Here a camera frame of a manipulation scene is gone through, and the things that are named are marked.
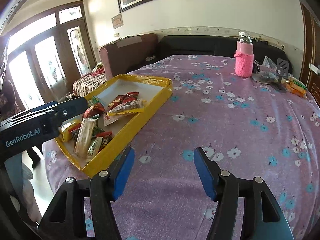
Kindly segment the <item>small red black candy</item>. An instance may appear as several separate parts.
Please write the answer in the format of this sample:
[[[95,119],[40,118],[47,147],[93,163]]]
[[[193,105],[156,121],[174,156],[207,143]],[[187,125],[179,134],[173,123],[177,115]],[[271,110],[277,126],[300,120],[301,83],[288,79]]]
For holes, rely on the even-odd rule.
[[[78,135],[79,135],[79,132],[80,132],[80,127],[81,127],[81,125],[78,124],[77,126],[71,128],[71,129],[69,130],[69,134],[71,135],[74,143],[76,143],[76,141],[77,141],[77,139],[78,139]]]
[[[103,132],[96,135],[96,138],[101,138],[101,145],[99,150],[102,150],[111,140],[112,132]]]

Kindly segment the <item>red gold chocolate bar wrapper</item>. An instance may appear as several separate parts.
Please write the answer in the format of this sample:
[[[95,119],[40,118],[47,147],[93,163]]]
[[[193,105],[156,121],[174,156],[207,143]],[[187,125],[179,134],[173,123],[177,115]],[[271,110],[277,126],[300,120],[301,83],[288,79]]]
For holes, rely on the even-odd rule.
[[[127,103],[127,102],[137,100],[138,95],[139,95],[138,92],[128,92],[124,95],[118,95],[112,102],[108,104],[107,109],[112,110],[118,105],[121,105],[122,103]]]

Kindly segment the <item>green pea snack packet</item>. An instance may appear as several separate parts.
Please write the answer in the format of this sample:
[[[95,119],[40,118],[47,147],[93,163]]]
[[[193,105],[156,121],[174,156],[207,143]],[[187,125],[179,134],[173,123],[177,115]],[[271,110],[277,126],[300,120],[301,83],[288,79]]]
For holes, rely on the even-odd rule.
[[[106,103],[102,99],[98,98],[97,96],[93,96],[91,99],[88,100],[89,107],[96,105],[97,103],[101,104],[103,107],[106,106]]]

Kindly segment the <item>large clear yellow biscuit pack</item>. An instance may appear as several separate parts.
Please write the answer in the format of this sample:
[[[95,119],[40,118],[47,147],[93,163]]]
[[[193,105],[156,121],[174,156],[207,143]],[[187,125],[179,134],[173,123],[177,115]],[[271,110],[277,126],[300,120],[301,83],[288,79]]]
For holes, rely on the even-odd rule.
[[[133,101],[125,102],[113,108],[107,114],[108,116],[115,116],[115,115],[141,113],[144,111],[146,103],[147,101],[144,99],[136,99]]]

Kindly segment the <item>yellow taped white tray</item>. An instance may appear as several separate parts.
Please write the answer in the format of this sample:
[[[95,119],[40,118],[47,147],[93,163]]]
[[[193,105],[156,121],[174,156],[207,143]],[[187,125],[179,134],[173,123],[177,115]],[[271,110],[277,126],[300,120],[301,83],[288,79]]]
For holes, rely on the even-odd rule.
[[[92,157],[75,153],[74,139],[65,140],[60,134],[55,141],[67,159],[81,172],[93,177],[109,167],[135,135],[172,95],[172,81],[167,77],[117,75],[85,96],[87,102],[100,101],[105,112],[94,117],[95,127],[111,135],[111,140]],[[138,104],[131,110],[111,110],[108,105],[117,96],[138,94]]]

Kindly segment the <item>beige long snack bar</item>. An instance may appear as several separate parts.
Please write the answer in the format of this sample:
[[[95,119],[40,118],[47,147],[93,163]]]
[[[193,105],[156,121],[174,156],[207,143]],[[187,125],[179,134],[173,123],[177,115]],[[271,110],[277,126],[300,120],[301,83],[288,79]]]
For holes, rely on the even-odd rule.
[[[92,118],[82,120],[80,131],[74,148],[74,153],[81,159],[86,158],[96,122],[97,119]]]

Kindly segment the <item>purple floral tablecloth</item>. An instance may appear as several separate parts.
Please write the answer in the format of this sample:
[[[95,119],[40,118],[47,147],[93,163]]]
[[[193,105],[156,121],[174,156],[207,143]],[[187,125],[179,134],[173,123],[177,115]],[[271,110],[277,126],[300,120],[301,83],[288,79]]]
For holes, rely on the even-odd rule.
[[[295,239],[319,219],[319,107],[243,79],[234,60],[175,55],[136,71],[172,80],[173,93],[135,136],[135,164],[112,204],[124,239],[205,239],[216,203],[205,194],[193,151],[236,177],[260,176]]]

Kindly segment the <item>white red snack packet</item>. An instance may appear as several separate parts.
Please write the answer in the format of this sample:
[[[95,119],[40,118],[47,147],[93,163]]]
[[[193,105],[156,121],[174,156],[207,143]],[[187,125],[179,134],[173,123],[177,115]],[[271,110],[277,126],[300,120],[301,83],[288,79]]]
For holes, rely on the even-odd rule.
[[[107,113],[103,115],[104,126],[111,125],[116,122],[119,118],[117,116],[109,116]]]

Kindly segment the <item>dark red crumpled wrapper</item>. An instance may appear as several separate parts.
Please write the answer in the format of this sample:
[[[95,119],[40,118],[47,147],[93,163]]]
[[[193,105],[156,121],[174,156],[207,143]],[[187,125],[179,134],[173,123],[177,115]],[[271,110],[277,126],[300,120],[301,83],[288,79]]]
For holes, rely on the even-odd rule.
[[[104,113],[104,111],[105,111],[105,109],[104,109],[103,105],[101,103],[96,103],[96,104],[92,105],[91,107],[89,107],[88,109],[86,109],[86,111],[82,115],[82,118],[83,119],[91,118],[97,114]]]

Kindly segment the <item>patterned blanket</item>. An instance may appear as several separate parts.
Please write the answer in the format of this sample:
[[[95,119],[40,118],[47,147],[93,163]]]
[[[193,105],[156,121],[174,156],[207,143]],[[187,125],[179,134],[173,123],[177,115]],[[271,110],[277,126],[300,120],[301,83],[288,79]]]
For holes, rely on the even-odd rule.
[[[90,73],[73,83],[73,93],[75,96],[86,96],[106,81],[104,65],[99,62]]]

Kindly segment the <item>wooden glass entry door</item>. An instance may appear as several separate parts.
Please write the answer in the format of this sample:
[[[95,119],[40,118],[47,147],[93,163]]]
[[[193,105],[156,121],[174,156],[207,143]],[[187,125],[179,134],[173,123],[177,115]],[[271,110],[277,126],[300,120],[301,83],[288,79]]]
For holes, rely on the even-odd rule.
[[[83,1],[43,11],[5,35],[9,39],[9,79],[25,110],[63,101],[75,81],[96,65]]]

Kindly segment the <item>orange cracker pack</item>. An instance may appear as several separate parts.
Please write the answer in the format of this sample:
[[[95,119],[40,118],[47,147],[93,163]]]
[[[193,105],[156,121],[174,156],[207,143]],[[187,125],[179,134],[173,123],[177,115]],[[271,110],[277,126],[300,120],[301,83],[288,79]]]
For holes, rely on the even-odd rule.
[[[285,88],[288,92],[295,94],[301,98],[307,98],[306,90],[294,83],[285,83]]]

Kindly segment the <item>pink knit sleeved bottle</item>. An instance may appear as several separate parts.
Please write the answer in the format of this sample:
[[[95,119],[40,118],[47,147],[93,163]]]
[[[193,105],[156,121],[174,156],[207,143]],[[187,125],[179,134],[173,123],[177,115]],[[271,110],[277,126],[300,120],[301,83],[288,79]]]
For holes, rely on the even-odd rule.
[[[237,40],[237,48],[234,54],[235,73],[239,77],[251,77],[253,72],[253,42],[246,32],[240,32]]]

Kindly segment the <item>green striped cracker pack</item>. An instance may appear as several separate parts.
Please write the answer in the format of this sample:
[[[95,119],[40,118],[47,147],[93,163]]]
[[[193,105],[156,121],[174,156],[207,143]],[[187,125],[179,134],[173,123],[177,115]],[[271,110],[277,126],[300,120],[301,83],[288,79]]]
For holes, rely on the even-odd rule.
[[[306,86],[304,85],[304,83],[300,82],[299,80],[297,80],[295,77],[293,76],[289,76],[289,81],[294,83],[295,85],[302,87],[304,89],[306,89]]]

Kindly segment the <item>grey phone stand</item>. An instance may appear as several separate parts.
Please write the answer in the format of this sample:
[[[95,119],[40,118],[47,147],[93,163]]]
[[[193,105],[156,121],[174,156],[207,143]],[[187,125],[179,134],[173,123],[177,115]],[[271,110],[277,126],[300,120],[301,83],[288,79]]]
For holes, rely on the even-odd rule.
[[[276,83],[273,84],[273,88],[283,94],[286,93],[286,88],[281,82],[283,79],[287,79],[288,73],[289,73],[289,62],[284,59],[277,58],[277,68],[276,68],[277,81]]]

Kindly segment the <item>black leather sofa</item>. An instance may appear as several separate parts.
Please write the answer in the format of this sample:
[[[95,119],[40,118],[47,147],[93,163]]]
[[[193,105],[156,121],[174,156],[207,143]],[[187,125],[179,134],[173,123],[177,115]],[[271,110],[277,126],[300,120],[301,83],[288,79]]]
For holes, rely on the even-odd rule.
[[[156,46],[158,60],[171,55],[215,55],[233,57],[237,38],[206,35],[167,35]],[[288,61],[285,52],[269,45],[266,41],[253,40],[253,54],[257,63],[262,64],[269,57],[274,63],[278,58]]]

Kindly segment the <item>wooden tv cabinet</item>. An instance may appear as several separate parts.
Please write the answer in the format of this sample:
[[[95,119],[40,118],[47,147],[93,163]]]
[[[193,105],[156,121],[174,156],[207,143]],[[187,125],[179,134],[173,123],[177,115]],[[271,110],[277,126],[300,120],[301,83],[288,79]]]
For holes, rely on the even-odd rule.
[[[319,23],[303,3],[300,5],[304,24],[304,51],[299,79],[319,105]]]

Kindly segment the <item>small wall plaque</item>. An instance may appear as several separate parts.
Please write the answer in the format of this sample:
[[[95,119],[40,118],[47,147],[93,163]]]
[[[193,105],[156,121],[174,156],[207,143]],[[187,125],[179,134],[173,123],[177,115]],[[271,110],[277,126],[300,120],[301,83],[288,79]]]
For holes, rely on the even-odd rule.
[[[114,29],[117,29],[119,27],[122,27],[124,25],[122,14],[118,14],[111,18],[112,25]]]

